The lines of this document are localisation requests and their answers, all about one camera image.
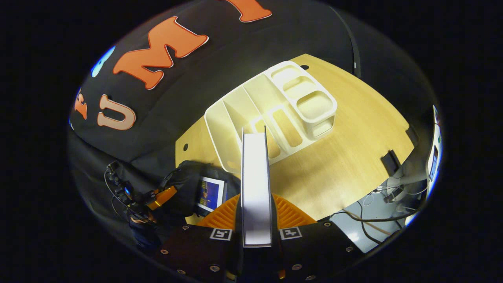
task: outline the wooden table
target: wooden table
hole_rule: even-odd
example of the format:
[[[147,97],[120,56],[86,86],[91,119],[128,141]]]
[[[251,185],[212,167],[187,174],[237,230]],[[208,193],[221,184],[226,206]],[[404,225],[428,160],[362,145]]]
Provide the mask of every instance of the wooden table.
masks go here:
[[[389,150],[403,163],[414,146],[405,133],[407,121],[363,81],[308,54],[291,61],[308,65],[307,72],[333,95],[338,108],[328,136],[270,166],[271,192],[318,220],[384,182],[388,174],[380,158]],[[176,141],[175,160],[176,166],[193,160],[221,167],[204,117]],[[194,215],[187,222],[201,219]]]

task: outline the orange letter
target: orange letter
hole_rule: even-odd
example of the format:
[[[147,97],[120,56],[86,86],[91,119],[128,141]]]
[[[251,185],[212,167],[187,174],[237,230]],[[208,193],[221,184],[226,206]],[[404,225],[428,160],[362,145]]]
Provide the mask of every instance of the orange letter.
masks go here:
[[[177,23],[178,17],[171,17],[153,27],[148,32],[149,49],[126,52],[117,61],[114,74],[125,72],[145,82],[145,88],[151,90],[160,82],[164,73],[152,72],[145,67],[171,68],[173,61],[166,46],[175,50],[176,58],[183,58],[208,41],[206,35],[197,35]]]
[[[262,8],[256,0],[227,0],[241,13],[239,20],[243,23],[254,22],[267,18],[273,14],[270,10]]]
[[[88,104],[83,103],[84,102],[84,95],[82,93],[79,93],[77,95],[77,99],[75,99],[75,105],[73,106],[74,110],[77,110],[80,114],[82,114],[82,117],[84,117],[84,120],[88,119]]]
[[[104,94],[100,99],[100,108],[101,109],[112,109],[124,115],[124,120],[117,121],[111,118],[106,117],[103,112],[98,113],[98,125],[99,126],[107,126],[116,130],[127,130],[131,128],[136,121],[136,115],[133,110],[125,105],[119,104],[115,101],[109,100],[107,95]]]

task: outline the cable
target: cable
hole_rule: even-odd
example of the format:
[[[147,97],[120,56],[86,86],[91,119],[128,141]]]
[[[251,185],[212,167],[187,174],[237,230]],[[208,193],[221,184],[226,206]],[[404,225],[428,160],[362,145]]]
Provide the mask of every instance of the cable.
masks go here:
[[[411,207],[407,207],[407,206],[402,206],[402,207],[406,208],[406,209],[414,210],[414,208],[411,208]]]
[[[411,215],[414,215],[416,212],[418,212],[419,210],[422,209],[422,207],[425,205],[426,203],[426,198],[422,198],[422,202],[421,204],[419,205],[419,207],[417,209],[415,209],[414,211],[411,211],[409,213],[406,213],[404,215],[401,215],[401,216],[397,216],[397,217],[390,217],[390,218],[384,218],[384,219],[358,219],[356,217],[354,217],[353,215],[351,215],[349,212],[347,211],[344,211],[344,213],[346,213],[349,217],[351,217],[352,219],[356,220],[356,221],[360,221],[360,222],[388,222],[388,221],[394,221],[394,220],[398,220],[398,219],[403,219],[403,218],[407,218]]]
[[[406,194],[416,195],[416,194],[420,194],[420,193],[422,193],[422,192],[426,191],[427,189],[428,189],[428,187],[424,188],[424,190],[422,190],[422,191],[420,191],[420,192],[417,192],[417,193],[409,193],[409,192],[405,192],[405,190],[404,190],[404,192],[405,192]]]
[[[370,192],[369,194],[367,194],[367,196],[363,199],[363,206],[369,206],[369,205],[371,205],[374,202],[374,194],[372,194],[372,192]],[[370,203],[368,205],[365,205],[365,201],[367,200],[367,198],[369,196],[372,196],[372,200],[370,201]]]
[[[383,187],[383,186],[378,186],[377,189],[382,189],[382,190],[387,190],[387,189],[393,189],[393,188],[398,188],[400,185],[398,186],[387,186],[387,187]]]
[[[137,218],[139,218],[139,219],[143,220],[145,223],[150,224],[150,225],[152,225],[152,226],[157,226],[154,222],[150,221],[149,219],[144,218],[143,216],[139,215],[139,214],[138,214],[138,213],[136,213],[134,210],[132,210],[129,206],[127,206],[124,202],[122,202],[122,201],[121,201],[121,200],[120,200],[120,199],[119,199],[119,198],[118,198],[118,197],[117,197],[117,196],[116,196],[116,195],[112,192],[112,189],[110,188],[110,186],[108,185],[108,182],[107,182],[107,171],[105,171],[105,173],[103,174],[103,178],[104,178],[104,180],[105,180],[105,184],[107,185],[107,188],[108,188],[108,190],[110,191],[110,193],[112,194],[112,196],[114,196],[114,197],[115,197],[115,198],[116,198],[119,202],[121,202],[121,203],[122,203],[122,204],[126,207],[126,209],[127,209],[128,211],[130,211],[133,215],[135,215],[135,217],[137,217]]]
[[[400,229],[402,229],[402,225],[400,225],[400,222],[398,222],[398,220],[395,220],[395,223],[400,227]]]
[[[115,198],[115,196],[113,195],[113,196],[112,196],[112,200],[111,200],[111,203],[112,203],[112,208],[114,209],[115,214],[117,214],[117,216],[118,216],[120,219],[122,219],[122,217],[120,216],[120,214],[119,214],[119,213],[117,212],[117,210],[115,209],[115,206],[114,206],[114,198]]]
[[[363,219],[363,206],[362,204],[360,203],[359,200],[356,201],[359,205],[360,205],[360,218]],[[375,238],[372,238],[368,233],[367,233],[367,230],[365,230],[365,225],[363,225],[363,222],[362,223],[362,230],[363,230],[363,233],[365,234],[365,236],[367,236],[367,238],[369,238],[370,240],[374,241],[375,243],[377,243],[378,245],[382,244],[381,241],[375,239]]]
[[[345,213],[344,211],[341,211],[341,212],[338,212],[338,213],[332,213],[328,218],[331,218],[332,216],[336,215],[336,214],[341,214],[341,213]]]

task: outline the screw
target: screw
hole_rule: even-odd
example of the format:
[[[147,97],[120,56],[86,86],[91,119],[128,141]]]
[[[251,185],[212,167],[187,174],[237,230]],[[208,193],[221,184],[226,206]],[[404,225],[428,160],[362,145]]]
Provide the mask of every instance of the screw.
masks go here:
[[[213,272],[218,272],[218,271],[220,271],[220,268],[217,265],[212,265],[212,266],[210,266],[210,270]]]

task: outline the letter m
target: letter m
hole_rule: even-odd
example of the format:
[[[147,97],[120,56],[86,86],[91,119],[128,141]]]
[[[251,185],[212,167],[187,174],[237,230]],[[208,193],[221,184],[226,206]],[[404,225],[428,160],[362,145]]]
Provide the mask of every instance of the letter m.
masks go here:
[[[153,27],[148,32],[150,48],[126,52],[117,61],[113,73],[125,72],[143,81],[145,88],[151,90],[164,77],[161,70],[152,72],[145,68],[171,68],[173,60],[167,46],[175,51],[176,58],[183,58],[208,41],[206,35],[197,35],[177,23],[178,17],[171,17]]]

